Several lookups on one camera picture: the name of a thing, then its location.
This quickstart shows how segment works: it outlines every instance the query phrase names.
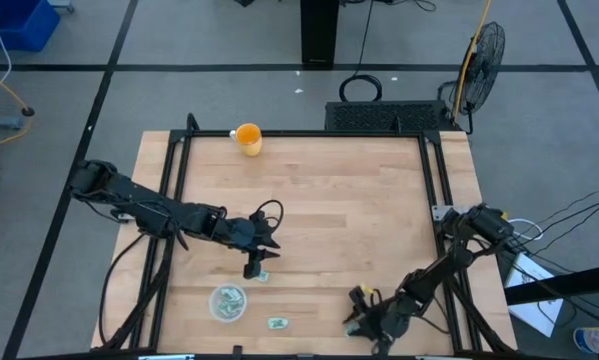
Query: blue object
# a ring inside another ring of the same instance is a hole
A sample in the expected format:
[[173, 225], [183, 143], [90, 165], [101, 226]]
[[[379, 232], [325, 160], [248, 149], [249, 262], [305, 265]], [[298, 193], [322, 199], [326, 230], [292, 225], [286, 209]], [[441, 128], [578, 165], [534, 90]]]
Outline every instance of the blue object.
[[43, 49], [57, 24], [48, 0], [0, 0], [0, 33], [8, 50]]

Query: black cable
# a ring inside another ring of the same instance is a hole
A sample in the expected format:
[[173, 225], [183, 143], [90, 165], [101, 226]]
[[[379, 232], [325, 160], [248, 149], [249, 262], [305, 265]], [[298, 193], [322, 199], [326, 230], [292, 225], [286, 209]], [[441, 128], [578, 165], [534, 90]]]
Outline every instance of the black cable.
[[341, 83], [341, 85], [339, 85], [339, 98], [343, 102], [348, 102], [348, 98], [346, 98], [346, 86], [348, 86], [348, 84], [354, 80], [363, 80], [372, 84], [375, 87], [377, 93], [375, 94], [375, 98], [372, 101], [379, 101], [383, 97], [383, 86], [381, 85], [381, 81], [379, 81], [379, 79], [372, 75], [357, 75], [359, 73], [359, 70], [361, 69], [361, 63], [363, 62], [363, 53], [366, 49], [366, 39], [368, 37], [368, 29], [370, 28], [370, 18], [372, 16], [372, 6], [374, 5], [375, 1], [378, 0], [370, 0], [368, 18], [366, 19], [366, 29], [363, 33], [363, 42], [361, 43], [361, 54], [359, 54], [359, 62], [357, 63], [357, 69], [351, 77], [347, 78]]
[[432, 2], [432, 1], [430, 1], [430, 0], [401, 0], [401, 1], [395, 1], [395, 2], [392, 2], [392, 3], [391, 3], [391, 2], [388, 2], [388, 1], [386, 1], [386, 0], [378, 0], [378, 1], [385, 2], [385, 3], [386, 3], [386, 4], [388, 4], [388, 5], [399, 5], [399, 4], [403, 4], [403, 3], [405, 3], [405, 2], [412, 1], [412, 2], [414, 2], [415, 4], [417, 4], [417, 6], [418, 6], [418, 7], [419, 7], [421, 10], [423, 10], [423, 11], [425, 11], [425, 12], [435, 12], [435, 11], [437, 11], [437, 5], [435, 5], [435, 3], [433, 3], [433, 2]]
[[563, 209], [561, 209], [561, 210], [559, 210], [559, 211], [556, 211], [555, 213], [553, 213], [552, 215], [548, 216], [547, 218], [545, 218], [545, 219], [543, 219], [543, 220], [539, 221], [537, 224], [542, 224], [542, 223], [544, 223], [544, 222], [546, 222], [546, 221], [548, 221], [548, 220], [552, 219], [553, 217], [555, 217], [555, 216], [557, 216], [557, 215], [561, 214], [562, 212], [568, 211], [568, 209], [570, 209], [571, 207], [573, 207], [575, 204], [577, 204], [577, 203], [579, 203], [579, 202], [582, 202], [582, 201], [584, 201], [584, 200], [588, 199], [589, 197], [591, 197], [591, 196], [593, 196], [593, 195], [596, 195], [596, 194], [599, 194], [599, 190], [597, 190], [597, 191], [593, 191], [593, 192], [589, 193], [588, 195], [586, 195], [586, 196], [584, 196], [584, 197], [582, 197], [582, 198], [579, 198], [579, 199], [577, 199], [577, 200], [575, 200], [575, 201], [571, 202], [571, 203], [570, 203], [568, 206], [566, 206], [565, 208], [563, 208]]
[[528, 276], [529, 278], [533, 279], [537, 285], [539, 285], [540, 287], [542, 287], [543, 289], [545, 289], [547, 292], [549, 292], [550, 294], [552, 294], [553, 296], [556, 296], [558, 298], [562, 298], [564, 301], [568, 302], [570, 305], [572, 305], [573, 307], [575, 307], [576, 309], [578, 309], [579, 311], [583, 312], [584, 314], [590, 316], [591, 318], [598, 320], [599, 321], [599, 316], [593, 314], [592, 312], [584, 309], [583, 307], [577, 305], [570, 296], [566, 296], [563, 294], [560, 294], [559, 292], [553, 290], [551, 287], [547, 286], [546, 284], [543, 283], [542, 280], [537, 279], [536, 277], [534, 277], [533, 275], [528, 274], [528, 272], [526, 272], [525, 270], [519, 268], [517, 265], [515, 265], [515, 263], [513, 261], [511, 261], [510, 259], [506, 258], [505, 256], [502, 256], [501, 259], [504, 259], [506, 261], [508, 261], [510, 263], [510, 265], [516, 269], [517, 271], [519, 271], [520, 273]]
[[[346, 4], [361, 4], [362, 2], [365, 2], [366, 0], [341, 0], [341, 4], [343, 6], [346, 6]], [[375, 1], [379, 1], [382, 2], [386, 5], [399, 5], [399, 4], [403, 4], [405, 2], [408, 1], [412, 1], [414, 2], [421, 10], [426, 11], [426, 12], [435, 12], [437, 11], [437, 5], [435, 5], [435, 3], [433, 3], [430, 0], [375, 0]]]
[[437, 297], [434, 295], [432, 296], [432, 299], [437, 303], [437, 306], [439, 306], [439, 310], [441, 310], [443, 317], [446, 319], [446, 322], [448, 322], [448, 314], [446, 314], [446, 311], [443, 309], [443, 306], [441, 305], [439, 299], [437, 299]]
[[[378, 303], [375, 303], [375, 294], [377, 294], [377, 298], [379, 299]], [[379, 289], [372, 289], [372, 293], [370, 294], [370, 306], [375, 306], [381, 304], [383, 302], [383, 296], [381, 296], [381, 291]]]
[[558, 264], [558, 263], [556, 263], [556, 262], [554, 262], [554, 261], [552, 261], [552, 260], [546, 259], [545, 257], [539, 256], [539, 255], [537, 255], [537, 254], [532, 254], [532, 257], [533, 257], [533, 258], [534, 258], [534, 257], [537, 257], [537, 258], [539, 258], [539, 259], [541, 259], [541, 260], [543, 260], [543, 261], [545, 261], [545, 262], [547, 262], [547, 263], [550, 263], [550, 264], [552, 264], [552, 265], [554, 265], [554, 266], [556, 266], [556, 267], [560, 268], [561, 270], [564, 270], [564, 271], [566, 271], [566, 272], [568, 272], [568, 273], [573, 273], [573, 272], [575, 272], [574, 270], [570, 270], [570, 269], [568, 269], [567, 267], [565, 267], [565, 266], [563, 266], [563, 265], [560, 265], [560, 264]]
[[112, 270], [114, 270], [115, 266], [117, 266], [117, 263], [119, 262], [119, 260], [128, 251], [130, 251], [130, 249], [132, 249], [135, 245], [137, 245], [139, 243], [139, 240], [141, 240], [144, 236], [145, 236], [145, 234], [139, 235], [139, 237], [137, 237], [133, 242], [131, 242], [130, 245], [128, 245], [125, 249], [123, 249], [119, 253], [119, 255], [117, 255], [117, 257], [112, 261], [112, 264], [110, 264], [110, 267], [108, 268], [108, 272], [106, 273], [106, 277], [103, 281], [103, 288], [101, 289], [101, 300], [99, 301], [99, 339], [101, 340], [101, 344], [105, 344], [107, 342], [106, 337], [103, 332], [103, 309], [104, 309], [104, 305], [106, 302], [106, 292], [108, 291], [108, 282], [110, 281], [110, 275], [112, 274]]
[[599, 206], [599, 202], [598, 202], [598, 203], [595, 203], [595, 204], [592, 204], [592, 205], [588, 206], [587, 208], [585, 208], [585, 209], [583, 209], [583, 210], [579, 210], [579, 211], [577, 211], [577, 212], [576, 212], [576, 213], [574, 213], [574, 214], [568, 215], [568, 216], [566, 216], [565, 218], [562, 218], [561, 220], [557, 220], [557, 221], [553, 222], [552, 224], [548, 225], [548, 226], [547, 226], [545, 229], [543, 229], [543, 231], [542, 231], [542, 232], [540, 232], [539, 234], [537, 234], [537, 235], [536, 235], [535, 237], [533, 237], [532, 239], [522, 242], [522, 243], [521, 243], [521, 245], [526, 245], [526, 244], [528, 244], [528, 243], [530, 243], [530, 242], [534, 241], [534, 240], [535, 240], [536, 238], [538, 238], [538, 237], [539, 237], [541, 234], [545, 234], [545, 233], [546, 233], [546, 231], [548, 231], [548, 229], [550, 229], [551, 227], [553, 227], [553, 226], [555, 226], [555, 225], [557, 225], [557, 224], [560, 224], [560, 223], [562, 223], [562, 222], [564, 222], [564, 221], [566, 221], [566, 220], [568, 220], [568, 219], [571, 219], [571, 218], [573, 218], [573, 217], [575, 217], [575, 216], [577, 216], [577, 215], [579, 215], [579, 214], [581, 214], [581, 213], [583, 213], [583, 212], [586, 212], [586, 211], [588, 211], [588, 210], [592, 209], [592, 208], [593, 208], [593, 207], [595, 207], [595, 206]]
[[264, 218], [264, 220], [268, 220], [268, 219], [273, 219], [275, 221], [277, 221], [277, 224], [272, 228], [272, 231], [270, 232], [271, 234], [274, 233], [277, 228], [279, 228], [279, 225], [281, 225], [281, 222], [283, 221], [283, 214], [284, 214], [284, 208], [283, 208], [283, 204], [281, 203], [281, 201], [279, 200], [275, 200], [275, 199], [270, 199], [266, 202], [264, 202], [263, 204], [259, 205], [259, 207], [257, 208], [257, 211], [255, 212], [259, 212], [261, 211], [264, 207], [266, 207], [269, 204], [277, 204], [279, 205], [279, 217], [274, 217], [274, 216], [268, 216], [266, 218]]
[[558, 327], [558, 328], [562, 328], [562, 327], [570, 324], [572, 322], [572, 320], [574, 320], [575, 317], [577, 317], [577, 308], [573, 307], [572, 308], [573, 311], [572, 311], [572, 315], [570, 316], [570, 319], [564, 321], [561, 324], [557, 324], [557, 322], [555, 320], [552, 320], [552, 318], [543, 311], [543, 309], [541, 308], [541, 301], [537, 302], [537, 309], [539, 309], [539, 312], [541, 312], [541, 314], [543, 314], [543, 316], [545, 316], [546, 319], [548, 319], [548, 321], [550, 321], [552, 323], [552, 325], [554, 325], [555, 327]]
[[[542, 260], [545, 260], [545, 261], [547, 261], [547, 262], [549, 262], [549, 263], [553, 264], [553, 265], [556, 265], [557, 267], [560, 267], [560, 268], [562, 268], [563, 270], [569, 271], [569, 272], [571, 272], [571, 273], [575, 272], [574, 270], [570, 270], [570, 269], [568, 269], [568, 268], [565, 268], [565, 267], [563, 267], [563, 266], [561, 266], [561, 265], [559, 265], [559, 264], [557, 264], [557, 263], [555, 263], [555, 262], [553, 262], [553, 261], [550, 261], [550, 260], [548, 260], [548, 259], [542, 258], [542, 257], [540, 257], [540, 256], [538, 256], [538, 257], [539, 257], [540, 259], [542, 259]], [[502, 257], [500, 257], [500, 258], [504, 258], [504, 259], [505, 259], [506, 261], [508, 261], [508, 262], [511, 262], [511, 261], [512, 261], [512, 260], [510, 260], [510, 259], [507, 259], [507, 258], [505, 258], [505, 257], [503, 257], [503, 256], [502, 256]], [[572, 298], [579, 299], [579, 300], [581, 300], [582, 302], [584, 302], [584, 303], [586, 303], [586, 304], [588, 304], [588, 305], [592, 306], [593, 308], [599, 309], [599, 306], [598, 306], [598, 305], [595, 305], [595, 304], [591, 303], [590, 301], [588, 301], [588, 300], [584, 299], [584, 298], [583, 298], [583, 297], [581, 297], [581, 296], [575, 295], [575, 296], [573, 296]]]
[[548, 243], [548, 245], [544, 246], [543, 248], [535, 251], [534, 253], [531, 253], [531, 256], [536, 256], [538, 253], [547, 250], [552, 244], [554, 244], [557, 240], [563, 238], [564, 236], [568, 235], [569, 233], [571, 233], [572, 231], [574, 231], [577, 227], [583, 225], [586, 221], [588, 221], [588, 219], [590, 219], [594, 214], [596, 214], [599, 211], [599, 207], [595, 209], [595, 211], [591, 212], [590, 214], [588, 214], [588, 216], [586, 216], [583, 220], [581, 220], [580, 222], [578, 222], [575, 226], [571, 227], [568, 231], [564, 232], [563, 234], [557, 236], [556, 238], [554, 238], [551, 242]]
[[439, 331], [442, 334], [446, 334], [446, 335], [450, 334], [450, 331], [442, 329], [441, 327], [439, 327], [439, 325], [433, 323], [432, 321], [426, 319], [423, 316], [415, 316], [415, 317], [425, 321], [428, 325], [432, 326], [433, 328], [435, 328], [435, 330]]
[[122, 224], [122, 223], [123, 223], [122, 221], [119, 221], [119, 219], [115, 219], [115, 218], [113, 218], [112, 216], [108, 216], [108, 215], [106, 215], [106, 214], [104, 214], [104, 213], [100, 212], [100, 211], [99, 211], [99, 210], [97, 210], [97, 208], [95, 208], [95, 207], [94, 207], [94, 205], [92, 205], [92, 204], [91, 204], [89, 201], [84, 201], [84, 203], [85, 203], [86, 205], [88, 205], [88, 207], [89, 207], [90, 209], [92, 209], [92, 211], [94, 211], [94, 212], [95, 212], [95, 214], [97, 214], [97, 215], [101, 216], [102, 218], [104, 218], [104, 219], [108, 219], [108, 220], [110, 220], [110, 221], [114, 221], [114, 222], [116, 222], [117, 224]]

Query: plastic cup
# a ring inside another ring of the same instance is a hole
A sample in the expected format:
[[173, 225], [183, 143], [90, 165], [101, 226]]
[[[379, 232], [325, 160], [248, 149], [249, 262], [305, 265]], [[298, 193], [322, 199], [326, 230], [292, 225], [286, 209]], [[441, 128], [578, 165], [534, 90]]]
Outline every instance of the plastic cup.
[[208, 305], [212, 316], [223, 322], [237, 321], [246, 311], [246, 292], [234, 284], [223, 284], [212, 291]]

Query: black metal frame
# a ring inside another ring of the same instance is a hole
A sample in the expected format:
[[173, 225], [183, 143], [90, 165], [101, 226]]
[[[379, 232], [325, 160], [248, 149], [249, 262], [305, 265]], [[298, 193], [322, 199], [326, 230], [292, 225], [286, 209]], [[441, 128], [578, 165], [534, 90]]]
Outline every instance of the black metal frame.
[[[159, 192], [161, 194], [166, 194], [168, 191], [168, 183], [169, 179], [172, 175], [172, 168], [174, 163], [174, 154], [176, 147], [179, 143], [182, 143], [182, 153], [181, 160], [179, 162], [179, 169], [177, 173], [177, 181], [175, 185], [175, 193], [174, 198], [177, 200], [181, 200], [183, 194], [183, 187], [186, 179], [186, 169], [188, 167], [188, 159], [190, 154], [190, 148], [192, 143], [192, 138], [194, 137], [225, 137], [228, 131], [225, 130], [200, 130], [197, 125], [192, 114], [188, 115], [187, 128], [185, 130], [171, 130], [170, 136], [168, 139], [168, 148], [166, 150], [166, 158], [164, 162], [164, 168], [161, 177], [161, 184], [159, 188]], [[424, 177], [424, 182], [426, 185], [426, 195], [428, 198], [428, 205], [431, 217], [431, 225], [433, 227], [433, 233], [435, 228], [435, 220], [432, 213], [432, 207], [437, 205], [437, 198], [435, 194], [435, 186], [432, 177], [432, 171], [430, 166], [430, 158], [428, 154], [427, 142], [432, 143], [435, 159], [437, 163], [437, 168], [439, 170], [439, 178], [441, 182], [441, 190], [443, 193], [444, 202], [446, 205], [452, 205], [452, 193], [450, 189], [450, 182], [448, 179], [448, 173], [445, 166], [445, 159], [443, 154], [443, 148], [441, 146], [441, 138], [438, 131], [424, 131], [424, 132], [404, 132], [401, 131], [400, 127], [397, 127], [395, 131], [354, 131], [354, 130], [346, 130], [346, 131], [331, 131], [331, 130], [263, 130], [263, 136], [265, 137], [385, 137], [385, 138], [410, 138], [417, 139], [419, 145], [419, 152], [421, 156], [421, 164], [422, 164], [422, 172]], [[154, 281], [151, 280], [152, 273], [154, 269], [154, 264], [156, 262], [157, 256], [157, 248], [159, 247], [160, 241], [164, 242], [173, 242], [174, 239], [170, 240], [159, 240], [159, 239], [150, 239], [150, 243], [148, 246], [148, 250], [146, 253], [146, 262], [144, 264], [143, 276], [140, 285], [140, 295], [145, 294], [149, 285]], [[437, 255], [442, 256], [445, 253], [444, 239], [440, 236], [435, 235], [435, 245], [437, 250]], [[172, 249], [173, 244], [165, 244], [166, 248]], [[170, 264], [172, 263], [172, 251], [164, 251], [164, 255], [162, 258], [162, 263]], [[81, 353], [81, 354], [65, 354], [65, 355], [57, 355], [57, 356], [45, 356], [45, 357], [36, 357], [36, 358], [16, 358], [16, 359], [36, 359], [36, 360], [54, 360], [54, 359], [88, 359], [88, 358], [97, 358], [97, 359], [137, 359], [138, 356], [147, 356], [147, 355], [156, 355], [157, 347], [159, 341], [159, 335], [161, 330], [161, 323], [163, 319], [163, 311], [165, 306], [165, 296], [168, 285], [169, 272], [166, 275], [166, 280], [159, 289], [156, 295], [155, 301], [155, 316], [153, 317], [153, 321], [151, 324], [150, 337], [148, 347], [140, 348], [139, 340], [141, 337], [141, 331], [143, 328], [143, 315], [136, 322], [134, 329], [130, 335], [129, 349], [121, 350], [98, 350], [96, 352], [90, 353]], [[468, 282], [468, 276], [465, 271], [459, 274], [459, 283], [467, 298], [472, 301], [472, 296], [470, 294], [470, 285]], [[467, 352], [476, 352], [480, 353], [482, 351], [481, 348], [481, 338], [479, 332], [477, 331], [477, 327], [474, 322], [467, 318], [469, 335], [471, 339], [471, 349], [464, 349], [461, 342], [461, 332], [458, 325], [458, 318], [456, 313], [455, 299], [454, 295], [451, 291], [448, 282], [443, 283], [443, 292], [444, 292], [444, 300], [446, 303], [446, 313], [448, 315], [448, 329], [450, 332], [450, 338], [452, 342], [452, 348], [455, 355], [459, 354], [467, 354]], [[240, 355], [243, 358], [256, 358], [256, 359], [287, 359], [288, 356], [292, 356], [289, 354], [285, 355]], [[313, 355], [313, 357], [323, 358], [323, 359], [335, 359], [342, 358], [338, 355]], [[212, 359], [233, 359], [232, 354], [206, 354], [199, 355], [195, 354], [195, 359], [204, 359], [204, 358], [212, 358]], [[345, 356], [346, 359], [371, 359], [372, 356]], [[391, 359], [415, 359], [414, 356], [390, 356]]]

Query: wooden tabletop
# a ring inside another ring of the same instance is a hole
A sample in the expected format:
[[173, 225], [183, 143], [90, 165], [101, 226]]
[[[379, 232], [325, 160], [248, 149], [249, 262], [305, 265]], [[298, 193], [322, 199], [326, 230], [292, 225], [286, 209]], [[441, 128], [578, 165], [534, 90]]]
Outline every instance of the wooden tabletop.
[[[134, 181], [158, 189], [167, 139], [168, 132], [144, 133]], [[478, 204], [481, 195], [465, 134], [442, 133], [442, 141], [455, 204]], [[442, 203], [432, 147], [429, 153]], [[175, 161], [170, 196], [177, 168]], [[223, 205], [228, 217], [242, 217], [268, 199], [285, 207], [274, 234], [281, 257], [262, 263], [270, 272], [268, 283], [241, 277], [246, 255], [187, 239], [190, 251], [175, 249], [160, 352], [231, 353], [233, 345], [242, 345], [246, 354], [367, 355], [372, 347], [367, 339], [344, 335], [341, 322], [352, 305], [348, 292], [364, 283], [391, 294], [406, 274], [437, 257], [416, 139], [269, 137], [255, 158], [240, 154], [228, 136], [192, 140], [184, 202]], [[270, 206], [266, 211], [276, 210]], [[115, 255], [134, 238], [133, 224], [121, 226]], [[111, 277], [107, 336], [136, 302], [147, 243], [130, 251]], [[480, 258], [468, 274], [477, 308], [516, 347], [495, 258]], [[210, 293], [224, 283], [240, 285], [248, 296], [243, 317], [231, 324], [214, 320], [208, 309]], [[441, 287], [437, 296], [443, 303]], [[465, 315], [458, 312], [465, 328]], [[147, 344], [152, 314], [147, 310], [142, 344]], [[434, 303], [425, 316], [447, 328]], [[290, 325], [269, 330], [269, 317], [287, 318]], [[469, 347], [467, 331], [462, 338]], [[98, 336], [93, 345], [99, 345]], [[448, 335], [413, 319], [391, 354], [452, 354], [452, 346]]]

